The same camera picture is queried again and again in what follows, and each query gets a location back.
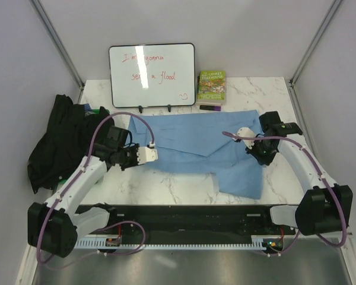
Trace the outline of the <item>light blue long sleeve shirt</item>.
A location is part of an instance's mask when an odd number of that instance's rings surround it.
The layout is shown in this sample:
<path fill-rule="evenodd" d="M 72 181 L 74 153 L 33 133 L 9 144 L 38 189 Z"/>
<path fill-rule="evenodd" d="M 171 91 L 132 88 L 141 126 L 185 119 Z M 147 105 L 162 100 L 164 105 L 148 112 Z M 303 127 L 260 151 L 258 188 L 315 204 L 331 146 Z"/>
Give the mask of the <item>light blue long sleeve shirt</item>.
<path fill-rule="evenodd" d="M 128 129 L 133 140 L 145 146 L 155 138 L 158 160 L 147 167 L 167 173 L 216 175 L 225 194 L 258 200 L 263 191 L 263 167 L 242 142 L 223 135 L 240 128 L 262 132 L 257 110 L 190 113 L 131 118 Z"/>

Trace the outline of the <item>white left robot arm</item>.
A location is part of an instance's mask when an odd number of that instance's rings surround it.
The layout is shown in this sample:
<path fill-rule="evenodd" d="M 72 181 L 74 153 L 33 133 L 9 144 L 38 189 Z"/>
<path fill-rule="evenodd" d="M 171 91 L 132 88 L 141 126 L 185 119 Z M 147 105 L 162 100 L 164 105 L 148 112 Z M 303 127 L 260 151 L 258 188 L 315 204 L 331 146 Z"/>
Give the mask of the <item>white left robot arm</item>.
<path fill-rule="evenodd" d="M 122 168 L 138 164 L 138 145 L 130 147 L 130 131 L 111 126 L 102 143 L 95 143 L 90 157 L 80 165 L 64 185 L 44 203 L 33 203 L 27 212 L 27 242 L 30 246 L 59 257 L 67 257 L 77 240 L 101 229 L 113 233 L 118 219 L 108 205 L 96 204 L 78 214 L 83 198 L 107 171 L 118 164 Z"/>

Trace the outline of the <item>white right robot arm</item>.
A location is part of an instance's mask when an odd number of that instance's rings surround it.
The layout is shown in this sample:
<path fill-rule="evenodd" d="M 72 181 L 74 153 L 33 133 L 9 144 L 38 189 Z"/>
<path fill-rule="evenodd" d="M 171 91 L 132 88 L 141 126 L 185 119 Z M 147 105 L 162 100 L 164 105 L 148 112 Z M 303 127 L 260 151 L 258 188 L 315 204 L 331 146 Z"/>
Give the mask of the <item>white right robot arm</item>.
<path fill-rule="evenodd" d="M 276 154 L 286 159 L 296 175 L 304 195 L 299 205 L 273 206 L 260 218 L 265 233 L 275 233 L 281 225 L 298 229 L 303 235 L 341 232 L 347 236 L 353 194 L 347 185 L 340 185 L 312 154 L 300 127 L 295 122 L 284 123 L 278 112 L 260 116 L 262 134 L 242 127 L 246 152 L 260 165 L 268 166 Z"/>

